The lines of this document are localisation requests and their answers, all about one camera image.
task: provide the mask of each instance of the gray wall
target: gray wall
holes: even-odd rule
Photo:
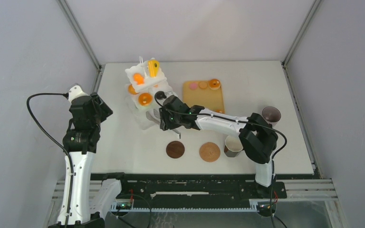
[[[91,89],[95,68],[54,0],[0,1],[0,227],[42,227],[64,155],[35,125],[26,99]],[[62,141],[70,118],[62,97],[31,102],[48,132]]]
[[[68,2],[105,64],[283,60],[313,0]]]
[[[319,165],[365,227],[365,1],[324,1],[289,64]]]

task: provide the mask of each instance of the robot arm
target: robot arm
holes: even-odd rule
[[[69,111],[72,119],[63,138],[64,148],[69,152],[73,163],[65,156],[66,176],[64,185],[64,197],[58,216],[58,223],[51,227],[89,227],[103,224],[110,205],[108,202],[121,192],[121,184],[118,180],[103,182],[105,190],[97,199],[93,199],[94,208],[89,207],[90,174],[94,157],[96,155],[97,142],[100,139],[100,125],[113,111],[96,94],[83,92],[79,85],[73,86],[68,92],[68,100],[71,103]]]
[[[162,92],[158,92],[155,98],[163,100],[159,110],[162,130],[184,126],[187,129],[213,130],[238,137],[247,157],[256,162],[256,183],[264,188],[271,185],[275,176],[272,155],[278,135],[261,115],[253,113],[250,117],[235,117],[215,113],[198,105],[189,107],[178,97],[172,95],[166,98]]]

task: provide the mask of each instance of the metal frame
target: metal frame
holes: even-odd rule
[[[129,174],[115,174],[118,175],[119,177],[126,177],[122,178],[123,180],[121,182],[124,183],[124,185],[128,185],[128,184],[137,184],[137,186],[139,186],[139,184],[143,184],[145,185],[147,183],[147,181],[145,181],[146,177],[143,176],[141,180],[138,180],[140,178],[139,174],[135,174],[135,175],[129,175]],[[159,176],[161,180],[158,181],[153,181],[152,183],[149,183],[153,186],[153,184],[155,184],[156,182],[159,183],[159,185],[162,184],[162,182],[167,182],[167,179],[163,180],[162,176]],[[174,182],[175,179],[173,180],[168,180],[168,181],[172,181],[170,182],[170,185],[184,185],[183,182]],[[254,180],[242,180],[244,182],[253,182]],[[341,213],[341,209],[340,209],[340,205],[339,205],[339,201],[338,201],[338,197],[334,188],[334,185],[332,183],[332,180],[321,180],[321,179],[315,179],[315,180],[281,180],[284,184],[285,184],[285,189],[286,189],[286,193],[287,193],[287,198],[286,199],[279,199],[280,202],[299,202],[299,201],[324,201],[325,205],[326,205],[326,209],[327,209],[327,213],[328,213],[328,220],[331,222],[332,226],[335,228],[347,228],[347,225],[343,223],[344,221],[344,217],[343,214]],[[222,184],[222,181],[219,182],[214,182],[214,184]],[[97,197],[98,195],[100,195],[100,191],[102,191],[102,181],[101,180],[91,180],[90,181],[90,190],[89,190],[89,199],[90,200],[94,200],[95,197]],[[48,214],[48,221],[49,223],[53,223],[55,222],[56,219],[56,215],[58,213],[58,210],[60,209],[61,206],[61,201],[62,201],[62,197],[63,197],[63,193],[64,193],[64,184],[65,182],[62,180],[58,181],[55,191],[54,191],[54,195],[52,197],[51,200],[51,210]],[[144,189],[141,189],[140,191],[137,191],[134,193],[141,195],[142,197],[146,196],[146,198],[150,198],[148,199],[149,202],[152,202],[151,199],[153,199],[154,195],[150,194],[149,192],[145,192]],[[167,195],[167,200],[170,200],[170,197],[178,197],[181,196],[180,192],[163,192],[164,195]],[[156,195],[156,202],[162,201],[162,199],[158,196],[161,195]],[[110,211],[111,212],[117,212],[118,210],[116,209],[117,204],[121,203],[121,202],[128,202],[129,199],[115,199],[114,202],[111,204],[110,206]],[[244,204],[242,207],[236,207],[234,206],[234,201],[241,201],[244,202]],[[232,204],[230,204],[230,207],[228,205],[223,206],[223,207],[214,207],[214,208],[207,208],[207,209],[203,209],[203,208],[198,208],[198,207],[194,207],[194,208],[165,208],[165,207],[152,207],[152,212],[257,212],[256,209],[256,205],[259,204],[263,204],[263,202],[268,201],[266,199],[246,199],[243,198],[241,199],[240,197],[231,197],[231,202]],[[124,210],[119,210],[119,212],[129,212],[129,211],[133,211],[133,212],[148,212],[149,209],[146,205],[146,203],[144,202],[138,202],[135,201],[133,204],[133,208],[132,209],[124,209]]]
[[[97,60],[96,55],[94,54],[89,42],[86,39],[85,34],[83,33],[82,29],[80,28],[79,23],[77,22],[75,15],[73,14],[72,10],[69,7],[69,4],[66,0],[56,0],[59,7],[61,8],[62,12],[64,12],[65,17],[67,18],[72,30],[75,32],[77,38],[79,39],[80,43],[83,46],[83,49],[87,52],[90,59],[92,60],[93,64],[95,65],[97,70],[100,70],[101,66]]]
[[[289,48],[288,53],[286,54],[285,59],[282,62],[283,68],[286,68],[293,56],[293,53],[296,51],[296,48],[303,38],[304,34],[306,33],[307,28],[310,25],[311,20],[314,18],[314,15],[316,14],[317,10],[319,9],[319,6],[323,0],[314,0],[313,5],[311,6],[310,10],[308,11],[308,14],[306,18],[303,21],[303,24],[300,27],[300,30],[298,31],[295,40],[293,41],[292,45]]]
[[[95,56],[87,38],[85,37],[78,21],[76,20],[72,10],[70,9],[69,4],[67,3],[67,0],[56,0],[59,6],[61,7],[62,11],[64,12],[67,20],[69,21],[71,28],[75,32],[76,36],[78,37],[80,43],[82,44],[83,48],[89,55],[90,59],[92,60],[92,63],[97,69],[97,75],[93,84],[92,92],[97,92],[100,86],[101,78],[103,76],[104,72],[104,66],[100,65],[98,62],[97,57]],[[326,209],[329,214],[329,220],[333,227],[338,228],[347,228],[348,225],[346,223],[345,216],[341,210],[340,203],[338,201],[338,197],[334,188],[334,185],[331,180],[321,180],[321,179],[315,179],[319,178],[321,175],[321,170],[319,169],[318,159],[314,154],[313,145],[311,142],[311,139],[309,138],[309,134],[307,131],[307,128],[304,124],[304,119],[302,117],[301,107],[299,106],[296,91],[292,86],[292,81],[290,78],[290,73],[288,70],[288,64],[293,56],[293,54],[296,51],[297,46],[299,45],[300,41],[302,40],[304,34],[306,33],[313,17],[315,16],[315,13],[319,9],[321,3],[323,0],[314,0],[305,20],[303,21],[303,24],[301,25],[301,28],[298,31],[298,34],[296,35],[296,38],[294,39],[292,45],[290,46],[287,55],[285,56],[285,59],[282,61],[282,68],[284,70],[288,87],[292,95],[293,104],[296,106],[296,114],[298,116],[298,119],[300,121],[300,127],[303,132],[303,136],[306,140],[306,146],[307,151],[309,153],[310,159],[313,164],[313,168],[315,170],[315,175],[310,175],[310,177],[303,177],[309,180],[282,180],[282,182],[285,183],[286,191],[288,194],[287,199],[279,199],[280,201],[324,201],[326,204]],[[92,200],[94,196],[98,193],[102,185],[101,180],[91,180],[90,182],[90,190],[89,190],[89,198]],[[60,205],[63,197],[63,191],[64,191],[64,181],[58,181],[53,197],[52,202],[50,204],[50,210],[48,213],[48,217],[46,219],[46,223],[49,223],[49,221],[52,221],[52,219],[55,219],[55,216],[57,215],[57,212],[54,210],[56,205]],[[232,211],[232,212],[239,212],[239,211],[254,211],[254,203],[257,203],[258,201],[264,201],[264,199],[250,199],[248,203],[248,207],[246,208],[231,208],[231,209],[153,209],[153,211],[175,211],[175,212],[183,212],[183,211]],[[115,210],[115,204],[111,207],[112,210]],[[133,211],[147,211],[147,208],[145,205],[143,205],[141,208],[135,207]]]

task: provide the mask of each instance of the table surface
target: table surface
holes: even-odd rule
[[[255,163],[241,152],[235,158],[223,153],[225,135],[212,131],[179,128],[185,153],[179,159],[167,156],[166,146],[178,140],[172,131],[158,125],[141,130],[125,98],[129,83],[125,69],[137,63],[106,64],[98,94],[114,111],[101,128],[101,138],[92,173],[125,172],[156,174],[254,174]],[[183,83],[189,80],[220,80],[225,111],[228,115],[250,116],[266,106],[282,114],[275,128],[283,132],[287,146],[275,157],[279,174],[311,174],[313,169],[298,117],[279,61],[171,62],[160,63],[169,85],[182,97]],[[199,148],[213,142],[221,149],[220,158],[203,161]],[[283,144],[279,137],[278,147]]]

